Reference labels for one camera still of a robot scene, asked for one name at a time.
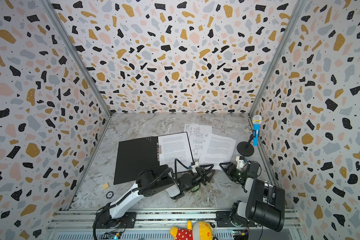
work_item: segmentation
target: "plush toy head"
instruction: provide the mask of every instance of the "plush toy head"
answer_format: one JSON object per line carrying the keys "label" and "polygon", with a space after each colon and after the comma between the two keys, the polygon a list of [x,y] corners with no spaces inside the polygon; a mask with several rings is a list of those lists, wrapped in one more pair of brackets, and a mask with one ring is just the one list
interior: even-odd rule
{"label": "plush toy head", "polygon": [[213,223],[208,222],[196,222],[193,225],[191,221],[187,222],[187,229],[182,228],[171,228],[171,235],[174,237],[174,240],[212,240],[212,232],[215,229]]}

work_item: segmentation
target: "patterned wallpaper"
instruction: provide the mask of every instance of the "patterned wallpaper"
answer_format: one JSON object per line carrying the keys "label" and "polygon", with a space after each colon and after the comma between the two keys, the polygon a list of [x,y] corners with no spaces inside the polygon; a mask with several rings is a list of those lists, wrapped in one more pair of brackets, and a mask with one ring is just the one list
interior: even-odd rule
{"label": "patterned wallpaper", "polygon": [[0,239],[45,239],[106,118],[37,1],[0,1]]}
{"label": "patterned wallpaper", "polygon": [[307,1],[258,109],[306,238],[360,240],[360,0]]}
{"label": "patterned wallpaper", "polygon": [[52,2],[112,112],[244,113],[295,1]]}

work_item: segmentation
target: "marble tabletop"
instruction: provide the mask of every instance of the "marble tabletop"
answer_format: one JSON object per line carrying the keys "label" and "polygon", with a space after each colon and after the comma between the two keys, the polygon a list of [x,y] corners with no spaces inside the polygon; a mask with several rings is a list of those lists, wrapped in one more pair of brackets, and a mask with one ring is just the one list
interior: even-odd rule
{"label": "marble tabletop", "polygon": [[[81,188],[71,204],[71,209],[99,208],[108,202],[117,200],[130,189],[133,182],[113,185],[120,141],[183,132],[186,123],[211,125],[212,133],[231,137],[236,140],[236,145],[241,141],[247,141],[251,134],[247,114],[114,114]],[[235,162],[238,155],[239,153],[235,149],[231,162]],[[269,180],[257,147],[255,147],[253,156],[248,159],[260,163],[262,171],[259,179]],[[109,188],[103,190],[102,185],[106,182],[108,182]],[[109,191],[114,192],[111,199],[106,198],[106,193]],[[198,191],[193,193],[188,191],[180,199],[172,200],[166,191],[162,191],[140,200],[133,207],[230,208],[237,200],[246,202],[247,199],[248,193],[244,193],[241,185],[231,182],[224,172],[218,170],[210,183],[206,186],[201,184]]]}

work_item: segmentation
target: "printed document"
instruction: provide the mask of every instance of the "printed document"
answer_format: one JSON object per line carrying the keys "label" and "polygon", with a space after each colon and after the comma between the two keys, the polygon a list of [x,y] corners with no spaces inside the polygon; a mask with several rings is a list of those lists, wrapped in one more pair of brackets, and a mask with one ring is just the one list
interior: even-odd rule
{"label": "printed document", "polygon": [[[191,148],[186,132],[164,135],[158,137],[159,163],[167,164],[175,172],[175,158],[189,167],[193,162]],[[184,172],[185,169],[177,163],[177,172]]]}
{"label": "printed document", "polygon": [[184,132],[188,133],[193,158],[199,159],[202,154],[206,138],[212,133],[212,126],[185,124]]}
{"label": "printed document", "polygon": [[213,169],[221,170],[219,163],[231,161],[235,145],[235,139],[209,134],[200,156],[199,164],[213,164]]}

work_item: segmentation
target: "yellow plush toy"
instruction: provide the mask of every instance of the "yellow plush toy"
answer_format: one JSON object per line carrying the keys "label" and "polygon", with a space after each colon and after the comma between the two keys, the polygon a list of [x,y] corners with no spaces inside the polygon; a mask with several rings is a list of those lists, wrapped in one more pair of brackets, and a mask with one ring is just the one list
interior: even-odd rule
{"label": "yellow plush toy", "polygon": [[209,222],[196,222],[193,225],[191,221],[187,222],[187,229],[172,227],[171,235],[173,240],[212,240],[212,232],[215,229],[215,225]]}

